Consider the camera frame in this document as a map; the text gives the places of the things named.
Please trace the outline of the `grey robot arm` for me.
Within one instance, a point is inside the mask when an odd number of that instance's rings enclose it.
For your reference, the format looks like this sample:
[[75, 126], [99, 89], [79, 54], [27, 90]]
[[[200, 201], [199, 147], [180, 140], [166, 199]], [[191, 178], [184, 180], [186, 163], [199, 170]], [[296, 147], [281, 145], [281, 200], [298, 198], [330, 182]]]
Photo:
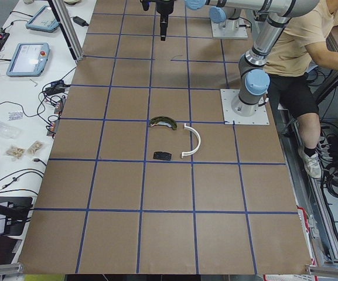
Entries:
[[267, 13], [267, 19], [254, 41], [253, 46], [241, 56], [238, 69], [241, 89], [233, 98], [231, 107], [240, 115], [249, 117], [255, 114], [260, 98], [267, 93], [270, 79], [262, 69], [272, 47], [284, 31], [291, 18], [310, 12], [318, 1], [185, 1], [185, 6], [193, 11], [205, 5], [218, 8], [237, 8], [257, 10]]
[[217, 23], [222, 28], [229, 26], [232, 29], [238, 29], [240, 16], [241, 9], [238, 8], [212, 6], [209, 9], [209, 18], [211, 22]]

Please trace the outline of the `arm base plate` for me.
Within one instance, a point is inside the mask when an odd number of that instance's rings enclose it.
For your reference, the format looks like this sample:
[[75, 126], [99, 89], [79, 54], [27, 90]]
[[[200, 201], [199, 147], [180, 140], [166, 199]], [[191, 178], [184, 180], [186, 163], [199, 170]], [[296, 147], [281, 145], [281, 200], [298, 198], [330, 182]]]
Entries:
[[211, 22], [213, 37], [216, 39], [247, 40], [247, 26], [243, 19], [225, 20], [221, 23]]
[[226, 125], [269, 125], [265, 100], [247, 105], [239, 99], [239, 89], [221, 89], [223, 118]]

